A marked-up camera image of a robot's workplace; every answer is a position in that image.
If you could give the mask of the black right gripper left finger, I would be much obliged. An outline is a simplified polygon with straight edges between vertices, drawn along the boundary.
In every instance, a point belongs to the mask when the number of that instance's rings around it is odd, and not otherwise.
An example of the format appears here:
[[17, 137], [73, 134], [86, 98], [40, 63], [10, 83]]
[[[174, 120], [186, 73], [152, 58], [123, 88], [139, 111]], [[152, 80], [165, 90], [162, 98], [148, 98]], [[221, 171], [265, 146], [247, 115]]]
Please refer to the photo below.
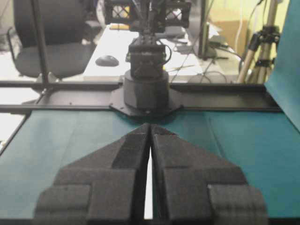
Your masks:
[[34, 225], [128, 225], [144, 218], [150, 125], [58, 170], [39, 195]]

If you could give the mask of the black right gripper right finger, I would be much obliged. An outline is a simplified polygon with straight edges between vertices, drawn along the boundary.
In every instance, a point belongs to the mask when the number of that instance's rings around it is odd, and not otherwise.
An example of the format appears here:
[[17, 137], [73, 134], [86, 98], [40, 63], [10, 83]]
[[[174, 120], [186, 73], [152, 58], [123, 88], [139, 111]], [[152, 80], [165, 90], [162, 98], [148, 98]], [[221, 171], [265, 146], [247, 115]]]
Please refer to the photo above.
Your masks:
[[158, 202], [173, 225], [266, 225], [261, 191], [242, 169], [160, 127], [151, 126]]

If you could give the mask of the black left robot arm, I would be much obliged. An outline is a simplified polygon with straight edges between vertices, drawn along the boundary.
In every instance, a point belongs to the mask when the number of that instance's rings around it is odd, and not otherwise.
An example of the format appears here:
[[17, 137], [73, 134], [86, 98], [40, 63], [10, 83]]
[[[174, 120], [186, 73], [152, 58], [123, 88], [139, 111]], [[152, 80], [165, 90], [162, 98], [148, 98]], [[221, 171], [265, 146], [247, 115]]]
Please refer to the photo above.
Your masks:
[[122, 23], [138, 32], [128, 46], [130, 69], [111, 92], [110, 107], [128, 116], [164, 116], [182, 107], [182, 94], [170, 88], [164, 65], [171, 59], [156, 34], [168, 26], [189, 26], [185, 0], [106, 0], [105, 23]]

